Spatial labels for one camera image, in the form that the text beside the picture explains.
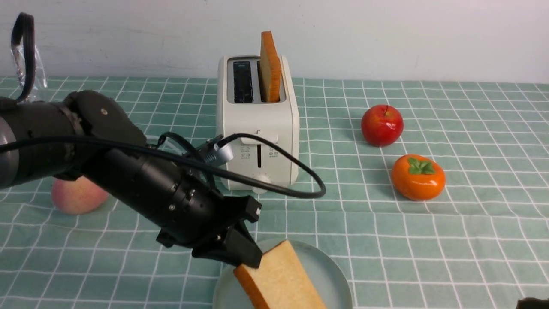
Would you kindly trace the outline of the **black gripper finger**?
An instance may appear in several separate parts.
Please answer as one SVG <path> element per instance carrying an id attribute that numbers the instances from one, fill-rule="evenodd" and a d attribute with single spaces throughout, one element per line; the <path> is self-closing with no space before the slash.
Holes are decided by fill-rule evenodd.
<path id="1" fill-rule="evenodd" d="M 235 223 L 217 236 L 218 260 L 232 265 L 259 268 L 263 252 L 255 243 L 245 223 Z"/>

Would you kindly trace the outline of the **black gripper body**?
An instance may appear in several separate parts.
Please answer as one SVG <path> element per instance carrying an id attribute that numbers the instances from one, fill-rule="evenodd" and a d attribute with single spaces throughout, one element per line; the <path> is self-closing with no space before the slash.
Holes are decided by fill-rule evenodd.
<path id="1" fill-rule="evenodd" d="M 156 241 L 165 248 L 190 248 L 194 258 L 218 258 L 218 234 L 235 223 L 257 222 L 261 210 L 251 196 L 184 198 L 160 213 Z"/>

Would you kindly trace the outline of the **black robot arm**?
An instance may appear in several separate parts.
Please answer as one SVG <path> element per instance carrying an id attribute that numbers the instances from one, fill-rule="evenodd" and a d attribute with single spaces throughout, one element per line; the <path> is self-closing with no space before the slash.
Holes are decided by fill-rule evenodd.
<path id="1" fill-rule="evenodd" d="M 160 227 L 157 241 L 195 258 L 258 268 L 262 251 L 244 221 L 259 219 L 252 197 L 223 196 L 212 173 L 160 158 L 111 98 L 94 91 L 61 102 L 1 98 L 1 188 L 53 176 L 84 176 Z"/>

